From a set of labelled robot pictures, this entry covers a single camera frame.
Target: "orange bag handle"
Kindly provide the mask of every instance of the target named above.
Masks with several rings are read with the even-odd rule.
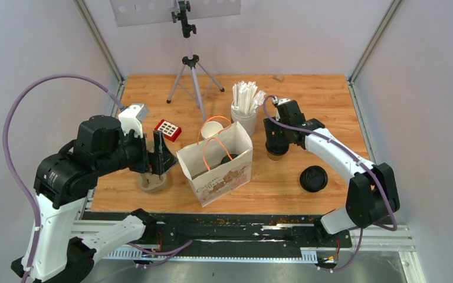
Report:
[[[228,149],[223,145],[223,143],[217,137],[210,137],[208,141],[206,141],[206,145],[204,145],[204,149],[202,151],[202,159],[204,160],[204,164],[206,164],[208,171],[211,171],[211,168],[209,168],[208,162],[206,161],[206,147],[211,140],[217,140],[221,147],[223,147],[223,149],[226,151],[228,158],[230,158],[230,160],[233,160],[232,156],[230,156],[230,152],[228,152]]]
[[[212,116],[211,118],[207,119],[206,122],[204,122],[204,124],[202,124],[201,129],[199,130],[199,134],[197,135],[197,144],[199,144],[199,140],[200,140],[200,138],[201,138],[201,131],[202,131],[202,128],[204,128],[204,125],[206,125],[207,122],[209,122],[209,121],[211,121],[211,120],[213,120],[213,119],[215,119],[215,118],[222,118],[222,119],[225,119],[226,121],[228,121],[228,122],[230,123],[230,126],[232,126],[232,122],[230,122],[230,119],[226,118],[225,116],[221,116],[221,115]],[[218,132],[218,134],[221,133],[222,131],[224,131],[224,130],[230,128],[230,126],[224,128],[224,129],[222,129],[221,131]]]

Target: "tripod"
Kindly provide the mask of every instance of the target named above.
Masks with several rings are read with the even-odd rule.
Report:
[[[167,102],[171,103],[171,99],[173,98],[176,87],[181,86],[193,98],[193,100],[195,100],[195,104],[201,109],[202,119],[203,119],[203,121],[205,121],[206,113],[204,112],[203,100],[208,95],[208,91],[209,91],[209,88],[211,87],[211,83],[214,82],[218,86],[218,88],[221,92],[224,92],[225,88],[223,88],[223,86],[221,86],[221,84],[216,80],[216,78],[211,73],[209,73],[206,69],[204,69],[204,67],[201,65],[201,63],[199,63],[199,56],[195,55],[192,52],[190,35],[191,35],[191,32],[193,32],[193,34],[196,34],[197,30],[195,28],[195,25],[188,24],[188,18],[186,16],[186,12],[187,11],[190,12],[190,2],[186,1],[186,3],[185,3],[185,1],[178,1],[178,5],[179,5],[180,12],[177,15],[175,15],[174,12],[171,12],[171,14],[173,16],[174,23],[176,23],[177,21],[181,22],[183,37],[185,38],[186,44],[188,46],[188,56],[185,56],[182,58],[183,66],[180,69],[180,71],[178,72],[178,76],[176,77],[175,84],[173,85],[173,88],[171,89],[171,93],[169,94]],[[196,65],[199,65],[199,67],[201,67],[204,70],[204,72],[209,76],[209,78],[211,78],[211,80],[209,81],[208,89],[206,90],[206,93],[204,94],[203,97],[201,96],[201,91],[199,89],[199,81],[197,80],[197,72],[195,71]],[[192,71],[192,86],[193,86],[195,95],[192,95],[185,87],[183,87],[181,84],[179,84],[179,80],[183,74],[183,71],[185,70],[185,66],[190,67],[190,69]]]

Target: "white panel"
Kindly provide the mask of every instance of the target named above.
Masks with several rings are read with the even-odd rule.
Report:
[[[73,1],[0,0],[0,282],[18,282],[11,261],[25,254],[32,210],[11,177],[2,153],[2,126],[18,94],[35,80],[77,73],[112,91],[117,81]],[[32,188],[40,161],[75,138],[78,125],[109,113],[106,94],[86,82],[50,81],[32,91],[11,123],[11,156]]]
[[[178,72],[187,55],[180,23],[118,28],[109,1],[86,3],[124,75]],[[241,15],[191,20],[192,47],[214,74],[349,75],[389,4],[242,0]]]
[[[427,282],[453,282],[453,1],[404,1],[357,82]]]
[[[241,12],[241,0],[191,0],[189,3],[191,8],[186,12],[188,20],[238,15]],[[110,4],[118,27],[172,22],[171,12],[180,12],[176,0],[110,0]]]

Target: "red box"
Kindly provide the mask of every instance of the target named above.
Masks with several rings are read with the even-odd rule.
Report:
[[[166,139],[174,142],[181,134],[181,128],[177,125],[162,119],[160,123],[155,127],[156,131],[161,131]]]

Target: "cable tie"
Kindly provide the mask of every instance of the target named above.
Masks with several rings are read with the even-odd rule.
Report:
[[[333,141],[336,141],[336,138],[332,134],[329,133],[329,137],[327,137],[327,143],[331,143]]]
[[[367,161],[365,158],[363,158],[362,156],[357,156],[358,160],[357,162],[355,163],[356,166],[360,166],[361,164],[365,164],[365,161]]]

